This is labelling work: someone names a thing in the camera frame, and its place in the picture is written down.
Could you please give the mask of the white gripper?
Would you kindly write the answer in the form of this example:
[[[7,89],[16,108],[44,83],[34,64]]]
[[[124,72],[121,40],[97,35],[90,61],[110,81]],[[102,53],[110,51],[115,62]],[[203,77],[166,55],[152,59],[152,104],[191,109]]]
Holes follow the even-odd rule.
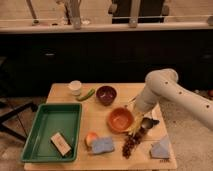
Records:
[[[135,100],[133,103],[133,110],[132,110],[132,114],[134,116],[134,120],[136,116],[141,116],[141,115],[145,115],[149,112],[149,108],[147,106],[147,104],[145,102],[139,101],[139,100]]]

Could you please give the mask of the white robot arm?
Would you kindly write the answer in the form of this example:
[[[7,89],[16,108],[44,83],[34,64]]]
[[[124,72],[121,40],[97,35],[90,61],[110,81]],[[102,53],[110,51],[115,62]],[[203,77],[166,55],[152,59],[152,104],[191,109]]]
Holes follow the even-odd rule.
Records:
[[[160,97],[181,105],[204,126],[213,130],[213,101],[180,86],[174,69],[149,72],[145,77],[145,87],[136,96],[134,108],[140,114],[146,114],[156,106]]]

